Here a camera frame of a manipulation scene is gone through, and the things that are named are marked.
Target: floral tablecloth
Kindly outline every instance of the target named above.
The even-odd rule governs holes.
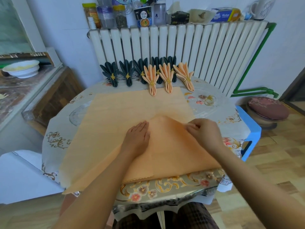
[[[59,183],[59,166],[96,93],[148,89],[148,85],[142,84],[139,77],[135,76],[131,87],[126,85],[123,78],[119,78],[118,82],[117,88],[114,88],[108,80],[87,88],[50,120],[42,146],[44,175]],[[180,80],[173,83],[173,86],[181,87],[196,118],[208,118],[218,123],[224,143],[240,157],[242,142],[247,138],[250,130],[239,117],[234,104],[217,88],[205,81],[194,77],[192,82],[194,92],[189,92]],[[157,88],[164,88],[164,84],[157,84]],[[219,183],[223,185],[231,183],[223,169],[123,184],[117,193],[113,212],[116,215],[119,212],[135,210],[146,212],[165,205],[180,206],[197,195],[214,195]]]

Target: stool cushion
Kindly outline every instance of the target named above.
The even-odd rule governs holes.
[[[253,97],[248,104],[252,110],[269,119],[284,120],[289,115],[289,110],[285,105],[268,97]]]

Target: mug handle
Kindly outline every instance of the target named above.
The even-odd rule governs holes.
[[[250,13],[253,15],[253,17],[255,17],[255,13],[254,10],[257,7],[258,1],[254,2],[251,6],[250,6]]]

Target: plaid pants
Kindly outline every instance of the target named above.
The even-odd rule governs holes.
[[[178,213],[165,211],[166,227],[187,229],[219,229],[208,210],[202,203],[190,202],[178,210]],[[140,220],[136,214],[131,214],[119,222],[113,223],[114,229],[149,229],[161,228],[156,213],[145,220]]]

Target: white bowl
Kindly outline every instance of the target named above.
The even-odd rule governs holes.
[[[27,60],[16,62],[5,66],[2,70],[8,72],[10,75],[20,79],[29,78],[38,74],[39,61]]]

